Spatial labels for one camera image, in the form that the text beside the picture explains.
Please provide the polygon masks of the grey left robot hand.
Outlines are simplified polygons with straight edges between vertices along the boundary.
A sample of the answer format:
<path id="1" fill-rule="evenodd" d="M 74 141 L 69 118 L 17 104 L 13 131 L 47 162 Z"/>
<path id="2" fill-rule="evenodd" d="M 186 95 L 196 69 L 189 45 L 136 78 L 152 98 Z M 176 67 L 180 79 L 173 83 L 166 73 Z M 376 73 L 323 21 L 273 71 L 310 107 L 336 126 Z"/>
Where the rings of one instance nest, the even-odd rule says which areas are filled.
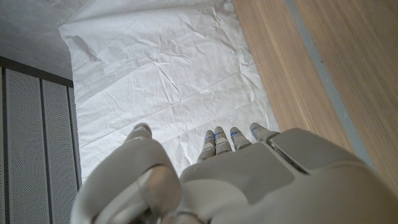
<path id="1" fill-rule="evenodd" d="M 178 174 L 136 125 L 89 175 L 72 223 L 396 223 L 397 195 L 360 158 L 308 131 L 252 123 L 205 134 Z"/>

